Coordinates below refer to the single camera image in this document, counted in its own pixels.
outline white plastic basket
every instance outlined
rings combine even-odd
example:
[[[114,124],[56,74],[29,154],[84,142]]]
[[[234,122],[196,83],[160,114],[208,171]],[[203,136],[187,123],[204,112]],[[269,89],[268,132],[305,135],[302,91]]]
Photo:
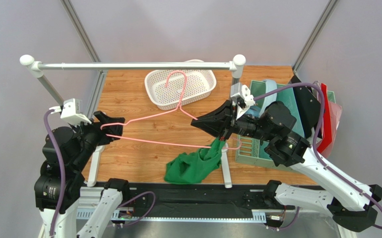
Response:
[[[203,61],[193,59],[187,62]],[[184,87],[184,76],[177,73],[171,76],[168,87],[165,88],[166,78],[172,71],[155,70],[150,72],[144,80],[145,90],[150,100],[162,110],[170,110],[176,107]],[[184,70],[184,72],[188,80],[182,105],[208,97],[216,86],[216,78],[211,70]]]

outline pink wire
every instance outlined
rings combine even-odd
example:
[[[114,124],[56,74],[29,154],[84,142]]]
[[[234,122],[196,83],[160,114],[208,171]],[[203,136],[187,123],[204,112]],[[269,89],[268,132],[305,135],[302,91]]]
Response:
[[[182,88],[182,93],[181,93],[181,96],[179,98],[179,102],[176,106],[175,109],[173,110],[170,110],[170,111],[167,111],[167,112],[164,112],[164,113],[159,113],[159,114],[155,114],[155,115],[151,115],[151,116],[147,116],[147,117],[143,117],[143,118],[136,118],[136,119],[131,119],[129,120],[127,123],[121,123],[121,122],[117,122],[117,123],[107,123],[107,124],[103,124],[101,125],[100,129],[103,129],[104,127],[106,126],[111,126],[111,125],[128,125],[130,122],[133,122],[133,121],[138,121],[138,120],[144,120],[144,119],[149,119],[149,118],[153,118],[153,117],[158,117],[158,116],[161,116],[161,115],[165,115],[165,114],[168,114],[168,113],[172,113],[172,112],[175,112],[178,110],[178,108],[181,110],[181,112],[183,112],[185,115],[189,116],[190,118],[194,119],[194,120],[198,120],[197,118],[195,118],[194,116],[192,116],[191,114],[187,113],[186,111],[184,111],[182,109],[182,99],[184,97],[184,93],[185,93],[185,88],[187,87],[187,81],[188,81],[188,78],[187,78],[187,75],[185,74],[185,72],[183,72],[182,70],[175,70],[175,71],[172,71],[167,79],[166,79],[166,84],[165,84],[165,88],[168,86],[168,83],[169,83],[169,79],[171,78],[172,74],[174,73],[181,73],[182,75],[184,75],[184,87]],[[129,138],[129,137],[124,137],[124,136],[118,136],[118,135],[111,135],[111,134],[106,134],[107,136],[110,136],[110,137],[114,137],[114,138],[120,138],[120,139],[127,139],[127,140],[134,140],[134,141],[140,141],[140,142],[146,142],[146,143],[154,143],[154,144],[161,144],[161,145],[175,145],[175,146],[184,146],[184,147],[194,147],[194,148],[211,148],[210,146],[199,146],[199,145],[185,145],[185,144],[175,144],[175,143],[166,143],[166,142],[159,142],[159,141],[152,141],[152,140],[141,140],[141,139],[135,139],[135,138]],[[237,147],[237,148],[228,148],[228,150],[238,150],[240,147],[241,147],[241,141],[238,140],[240,145]]]

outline basket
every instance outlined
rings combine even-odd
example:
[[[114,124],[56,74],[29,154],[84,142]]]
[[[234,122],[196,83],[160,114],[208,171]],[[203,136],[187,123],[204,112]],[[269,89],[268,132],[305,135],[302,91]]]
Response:
[[[187,62],[203,61],[193,59]],[[150,72],[144,80],[148,97],[162,110],[170,110],[177,106],[182,88],[184,87],[184,76],[178,73],[171,76],[169,85],[165,88],[166,78],[172,71],[155,70]],[[182,105],[208,97],[216,86],[216,78],[211,70],[184,70],[184,72],[188,80]]]
[[[284,84],[278,84],[278,88],[283,87]],[[265,93],[265,83],[261,81],[251,81],[250,85],[250,91],[251,94],[254,96],[258,96]],[[278,93],[278,101],[282,101],[285,106],[287,106],[291,114],[293,116],[298,116],[298,108],[296,105],[292,106],[293,102],[291,100],[280,100],[281,93],[285,92],[286,90]],[[335,93],[332,91],[327,92],[327,99],[331,102],[335,102]],[[247,164],[247,165],[255,165],[265,168],[271,168],[276,170],[282,170],[282,171],[290,171],[298,173],[297,171],[291,169],[290,167],[285,167],[283,165],[279,165],[278,167],[275,166],[273,163],[273,160],[264,152],[264,147],[260,146],[260,141],[257,139],[249,138],[249,137],[243,137],[238,135],[238,139],[241,140],[241,147],[237,150],[235,155],[235,162],[241,163],[241,164]]]

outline red object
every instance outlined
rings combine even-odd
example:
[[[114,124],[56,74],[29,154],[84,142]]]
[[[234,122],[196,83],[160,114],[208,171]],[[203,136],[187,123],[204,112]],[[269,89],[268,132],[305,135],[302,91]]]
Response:
[[[317,151],[322,153],[331,143],[332,143],[332,125],[330,122],[330,108],[329,100],[327,99],[327,86],[321,84],[321,91],[324,96],[324,115],[323,115],[323,140],[321,140],[320,145],[317,147]]]

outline wooden tabletop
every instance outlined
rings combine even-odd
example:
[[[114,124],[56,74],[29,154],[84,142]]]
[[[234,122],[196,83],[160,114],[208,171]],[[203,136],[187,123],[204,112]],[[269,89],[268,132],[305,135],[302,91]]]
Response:
[[[109,71],[98,110],[111,117],[125,117],[126,121],[163,112],[154,105],[145,90],[144,78],[150,70]],[[183,106],[195,117],[202,116],[221,106],[229,98],[231,73],[214,71],[217,85],[210,96]],[[273,79],[286,84],[293,73],[289,66],[245,66],[241,82],[250,86],[251,80]],[[207,145],[213,137],[190,126],[191,119],[180,111],[143,121],[132,122],[124,127],[123,136],[169,143]],[[235,140],[228,140],[236,147]],[[130,182],[164,182],[166,163],[183,152],[196,148],[150,144],[121,139],[106,146],[101,155],[98,181],[110,178],[126,179]],[[305,175],[239,164],[235,162],[235,151],[228,151],[232,183],[266,184],[269,180],[280,180],[288,184],[315,184]],[[90,162],[83,171],[87,178]],[[203,183],[223,183],[222,170],[213,171]]]

